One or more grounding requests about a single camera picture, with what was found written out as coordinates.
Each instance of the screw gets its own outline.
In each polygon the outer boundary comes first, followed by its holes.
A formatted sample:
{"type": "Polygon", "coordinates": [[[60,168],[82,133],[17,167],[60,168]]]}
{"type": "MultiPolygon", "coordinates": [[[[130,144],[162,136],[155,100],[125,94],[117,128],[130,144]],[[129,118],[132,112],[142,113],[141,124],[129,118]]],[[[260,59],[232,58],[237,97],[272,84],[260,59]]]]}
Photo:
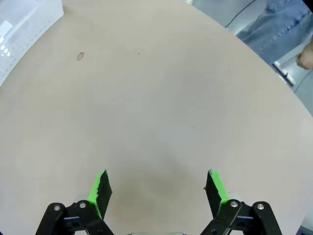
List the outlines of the screw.
{"type": "Polygon", "coordinates": [[[258,204],[258,209],[259,210],[263,210],[264,209],[264,206],[262,204],[258,204]]]}
{"type": "Polygon", "coordinates": [[[238,206],[238,203],[235,202],[235,201],[232,201],[232,202],[230,203],[230,205],[231,205],[232,207],[237,207],[237,206],[238,206]]]}
{"type": "Polygon", "coordinates": [[[79,207],[80,207],[80,208],[85,208],[85,207],[86,207],[86,204],[82,202],[81,204],[79,204],[79,207]]]}

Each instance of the white container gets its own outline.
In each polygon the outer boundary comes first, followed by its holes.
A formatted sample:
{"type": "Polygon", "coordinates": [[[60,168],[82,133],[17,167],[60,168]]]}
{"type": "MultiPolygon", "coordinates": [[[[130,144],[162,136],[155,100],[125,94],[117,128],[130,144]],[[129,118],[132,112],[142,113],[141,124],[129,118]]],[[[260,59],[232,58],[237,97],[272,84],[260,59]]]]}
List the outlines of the white container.
{"type": "Polygon", "coordinates": [[[0,0],[0,86],[62,15],[62,0],[0,0]]]}

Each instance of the round table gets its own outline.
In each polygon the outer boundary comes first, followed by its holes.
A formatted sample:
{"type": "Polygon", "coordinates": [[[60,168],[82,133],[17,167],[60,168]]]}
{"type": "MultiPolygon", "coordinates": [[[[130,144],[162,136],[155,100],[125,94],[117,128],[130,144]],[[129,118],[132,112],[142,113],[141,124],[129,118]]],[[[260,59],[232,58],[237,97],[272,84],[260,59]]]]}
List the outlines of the round table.
{"type": "Polygon", "coordinates": [[[104,169],[116,235],[198,235],[210,168],[296,233],[313,122],[270,67],[182,0],[64,0],[64,12],[0,88],[4,235],[34,234],[48,204],[69,206],[104,169]]]}

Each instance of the floor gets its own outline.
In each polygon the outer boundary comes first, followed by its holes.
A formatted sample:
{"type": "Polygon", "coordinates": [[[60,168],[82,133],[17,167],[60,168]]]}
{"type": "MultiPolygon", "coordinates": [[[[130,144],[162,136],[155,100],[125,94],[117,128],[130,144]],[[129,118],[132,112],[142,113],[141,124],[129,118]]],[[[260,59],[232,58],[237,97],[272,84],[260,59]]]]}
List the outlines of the floor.
{"type": "MultiPolygon", "coordinates": [[[[266,0],[186,0],[212,17],[229,31],[237,34],[264,10],[266,0]]],[[[295,55],[302,51],[310,37],[301,45],[280,58],[276,64],[280,75],[313,116],[313,72],[295,63],[295,55]]]]}

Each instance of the blue jeans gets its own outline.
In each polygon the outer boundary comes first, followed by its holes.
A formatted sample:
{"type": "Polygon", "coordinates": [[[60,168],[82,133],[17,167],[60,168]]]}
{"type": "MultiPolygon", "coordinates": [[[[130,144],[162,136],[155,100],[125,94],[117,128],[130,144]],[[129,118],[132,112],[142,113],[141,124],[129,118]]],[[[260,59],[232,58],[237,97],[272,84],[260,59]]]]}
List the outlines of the blue jeans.
{"type": "Polygon", "coordinates": [[[237,37],[272,65],[313,30],[313,14],[302,0],[267,0],[263,13],[237,37]]]}

